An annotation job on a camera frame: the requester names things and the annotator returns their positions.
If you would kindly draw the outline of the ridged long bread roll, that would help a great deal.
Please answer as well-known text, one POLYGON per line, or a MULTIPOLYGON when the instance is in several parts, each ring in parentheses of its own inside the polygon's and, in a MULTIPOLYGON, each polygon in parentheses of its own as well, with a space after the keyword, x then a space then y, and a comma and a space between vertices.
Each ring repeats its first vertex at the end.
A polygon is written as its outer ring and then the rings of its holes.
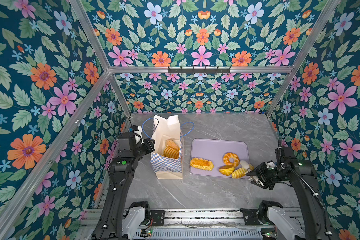
POLYGON ((237 170, 235 170, 231 176, 233 179, 239 179, 244 177, 248 172, 252 171, 254 169, 254 167, 252 165, 249 166, 248 169, 245 169, 244 167, 241 167, 237 170))

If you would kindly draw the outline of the small yellow bun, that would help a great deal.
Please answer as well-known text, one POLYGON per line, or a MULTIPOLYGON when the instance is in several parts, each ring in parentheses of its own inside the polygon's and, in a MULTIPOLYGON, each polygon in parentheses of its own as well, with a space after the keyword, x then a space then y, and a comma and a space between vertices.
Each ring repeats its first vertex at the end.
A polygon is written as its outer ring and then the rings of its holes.
POLYGON ((235 167, 233 165, 225 165, 219 168, 219 172, 225 176, 230 176, 234 171, 235 167))

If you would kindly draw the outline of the round orange bun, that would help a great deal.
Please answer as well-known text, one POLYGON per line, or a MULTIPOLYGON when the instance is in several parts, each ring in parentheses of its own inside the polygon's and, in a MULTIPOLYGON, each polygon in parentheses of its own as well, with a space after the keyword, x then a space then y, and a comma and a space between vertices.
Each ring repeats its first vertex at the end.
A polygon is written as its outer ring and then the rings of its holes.
POLYGON ((173 141, 173 140, 166 140, 165 141, 166 147, 173 148, 177 151, 180 150, 180 147, 173 141))

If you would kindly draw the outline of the checkered paper bag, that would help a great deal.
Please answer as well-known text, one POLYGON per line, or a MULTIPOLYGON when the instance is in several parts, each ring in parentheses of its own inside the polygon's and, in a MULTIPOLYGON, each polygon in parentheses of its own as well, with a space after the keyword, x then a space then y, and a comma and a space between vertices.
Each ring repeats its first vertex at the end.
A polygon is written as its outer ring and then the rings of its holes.
POLYGON ((150 163, 159 180, 182 180, 184 163, 184 137, 195 127, 193 122, 180 123, 177 115, 163 118, 158 115, 153 120, 155 141, 150 163))

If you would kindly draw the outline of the lavender plastic tray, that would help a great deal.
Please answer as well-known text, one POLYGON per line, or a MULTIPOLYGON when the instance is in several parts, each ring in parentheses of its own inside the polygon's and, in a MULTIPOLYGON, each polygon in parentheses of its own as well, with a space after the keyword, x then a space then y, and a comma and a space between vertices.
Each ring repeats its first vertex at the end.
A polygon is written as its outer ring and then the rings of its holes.
POLYGON ((225 176, 219 172, 219 168, 224 165, 223 157, 226 153, 236 154, 239 160, 251 164, 248 147, 244 142, 194 139, 192 141, 191 159, 201 158, 211 161, 214 164, 214 168, 211 171, 207 171, 189 167, 190 173, 196 176, 230 179, 231 176, 225 176))

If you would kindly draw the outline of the sugared bread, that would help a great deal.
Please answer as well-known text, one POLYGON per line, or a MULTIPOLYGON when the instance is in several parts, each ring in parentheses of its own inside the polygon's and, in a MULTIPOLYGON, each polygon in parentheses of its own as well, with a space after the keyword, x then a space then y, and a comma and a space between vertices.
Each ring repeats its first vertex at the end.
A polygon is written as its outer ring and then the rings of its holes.
POLYGON ((177 151, 170 147, 166 147, 163 152, 163 156, 170 159, 178 159, 179 155, 180 155, 180 150, 177 151))

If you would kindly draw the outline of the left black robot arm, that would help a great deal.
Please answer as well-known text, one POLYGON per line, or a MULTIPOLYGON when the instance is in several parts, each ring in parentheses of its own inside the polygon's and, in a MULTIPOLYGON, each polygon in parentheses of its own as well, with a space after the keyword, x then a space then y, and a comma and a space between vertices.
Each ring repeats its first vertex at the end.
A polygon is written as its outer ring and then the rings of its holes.
POLYGON ((119 138, 109 167, 110 183, 106 201, 92 240, 131 240, 141 223, 147 221, 149 204, 137 202, 131 205, 124 217, 128 191, 133 181, 138 161, 154 152, 155 141, 139 140, 135 136, 119 138))

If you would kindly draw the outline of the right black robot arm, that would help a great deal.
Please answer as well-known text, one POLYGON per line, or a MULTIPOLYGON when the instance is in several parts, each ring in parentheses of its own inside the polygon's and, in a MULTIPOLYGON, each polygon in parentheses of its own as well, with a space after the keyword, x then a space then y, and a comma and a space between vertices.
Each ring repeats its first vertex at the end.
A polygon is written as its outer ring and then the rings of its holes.
POLYGON ((276 184, 290 183, 298 198, 304 227, 287 216, 283 206, 275 201, 262 201, 257 211, 242 209, 245 220, 261 225, 274 225, 287 240, 336 240, 326 206, 319 191, 318 175, 312 163, 298 160, 291 147, 275 150, 276 162, 263 162, 246 174, 251 184, 273 190, 276 184))

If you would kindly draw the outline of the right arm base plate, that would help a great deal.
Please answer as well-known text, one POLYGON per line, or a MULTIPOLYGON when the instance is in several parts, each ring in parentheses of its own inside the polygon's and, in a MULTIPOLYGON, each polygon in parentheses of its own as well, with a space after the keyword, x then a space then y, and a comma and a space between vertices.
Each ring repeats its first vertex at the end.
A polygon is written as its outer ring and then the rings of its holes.
POLYGON ((265 214, 260 214, 258 209, 244 209, 241 208, 240 212, 243 214, 243 219, 246 226, 273 226, 265 214))

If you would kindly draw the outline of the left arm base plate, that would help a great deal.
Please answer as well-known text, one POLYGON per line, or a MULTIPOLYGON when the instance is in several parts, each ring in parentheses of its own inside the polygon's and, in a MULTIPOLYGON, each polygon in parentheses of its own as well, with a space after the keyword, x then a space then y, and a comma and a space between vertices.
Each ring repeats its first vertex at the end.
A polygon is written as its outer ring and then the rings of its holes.
POLYGON ((150 227, 162 227, 165 221, 165 210, 150 210, 150 227))

